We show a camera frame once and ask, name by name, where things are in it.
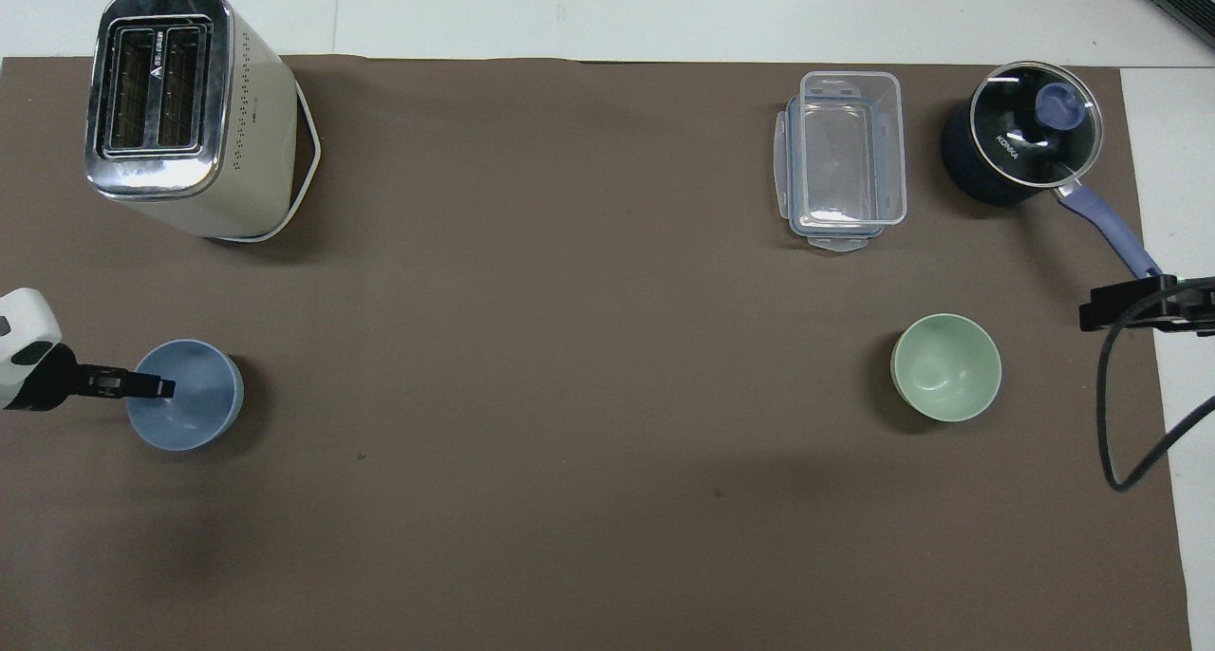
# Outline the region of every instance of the blue bowl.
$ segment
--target blue bowl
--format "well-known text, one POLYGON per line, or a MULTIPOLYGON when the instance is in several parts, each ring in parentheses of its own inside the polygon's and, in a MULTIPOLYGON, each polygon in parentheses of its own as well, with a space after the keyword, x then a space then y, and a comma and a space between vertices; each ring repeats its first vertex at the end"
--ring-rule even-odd
POLYGON ((176 383, 173 397, 126 400, 126 415, 145 442, 185 452, 219 437, 241 413, 244 381, 226 353, 200 340, 173 340, 140 361, 135 370, 176 383))

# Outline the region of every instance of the transparent container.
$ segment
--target transparent container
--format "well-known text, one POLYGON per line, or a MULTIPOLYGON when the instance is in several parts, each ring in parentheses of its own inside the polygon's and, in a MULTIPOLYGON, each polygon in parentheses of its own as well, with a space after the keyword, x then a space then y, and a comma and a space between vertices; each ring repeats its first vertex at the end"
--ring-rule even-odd
POLYGON ((886 72, 810 72, 776 114, 780 214, 812 245, 864 248, 906 216, 903 97, 886 72))

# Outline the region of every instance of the white surface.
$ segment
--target white surface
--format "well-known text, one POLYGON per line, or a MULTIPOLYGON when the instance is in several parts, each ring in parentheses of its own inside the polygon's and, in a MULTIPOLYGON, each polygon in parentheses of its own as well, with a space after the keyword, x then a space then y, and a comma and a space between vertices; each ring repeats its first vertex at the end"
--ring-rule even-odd
MULTIPOLYGON (((1164 270, 1215 276, 1215 70, 1123 70, 1145 243, 1164 270), (1176 98, 1186 98, 1176 102, 1176 98)), ((1155 334, 1164 418, 1215 395, 1215 336, 1155 334)), ((1215 649, 1215 419, 1169 453, 1189 630, 1215 649)))
MULTIPOLYGON (((0 0, 0 55, 91 55, 108 1, 0 0)), ((1124 85, 1148 248, 1215 276, 1215 50, 1147 0, 228 1, 278 53, 1206 67, 1124 70, 1124 85)), ((1215 336, 1157 345, 1172 423, 1215 392, 1215 336)), ((1193 647, 1215 651, 1215 421, 1170 462, 1193 647)))

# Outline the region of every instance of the brown mat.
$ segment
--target brown mat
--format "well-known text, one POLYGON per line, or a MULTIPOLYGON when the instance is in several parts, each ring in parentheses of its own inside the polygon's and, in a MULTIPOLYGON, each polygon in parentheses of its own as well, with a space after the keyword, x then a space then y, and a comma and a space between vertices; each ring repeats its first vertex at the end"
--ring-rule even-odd
MULTIPOLYGON (((1097 462, 1075 306, 1125 270, 1051 198, 991 209, 939 166, 987 68, 886 67, 909 217, 837 256, 770 165, 831 67, 289 63, 326 154, 260 245, 92 193, 87 60, 4 63, 0 289, 41 289, 83 361, 198 336, 248 392, 196 453, 114 402, 0 414, 0 646, 1188 646, 1168 470, 1118 496, 1097 462), (974 423, 889 384, 939 310, 1002 351, 974 423)), ((1137 222, 1118 73, 1079 72, 1089 181, 1137 222)), ((1119 350, 1129 460, 1163 421, 1151 336, 1119 350)))

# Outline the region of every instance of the bowl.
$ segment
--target bowl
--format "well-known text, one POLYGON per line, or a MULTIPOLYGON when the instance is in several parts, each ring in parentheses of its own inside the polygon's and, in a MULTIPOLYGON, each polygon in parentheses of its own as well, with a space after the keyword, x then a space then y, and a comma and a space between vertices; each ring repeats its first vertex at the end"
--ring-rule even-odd
POLYGON ((976 322, 928 315, 894 344, 891 375, 916 412, 956 423, 982 414, 1000 390, 1000 352, 976 322))
POLYGON ((140 361, 135 370, 175 381, 166 400, 126 400, 126 415, 145 442, 166 452, 202 447, 232 425, 244 401, 234 362, 215 345, 173 340, 140 361))

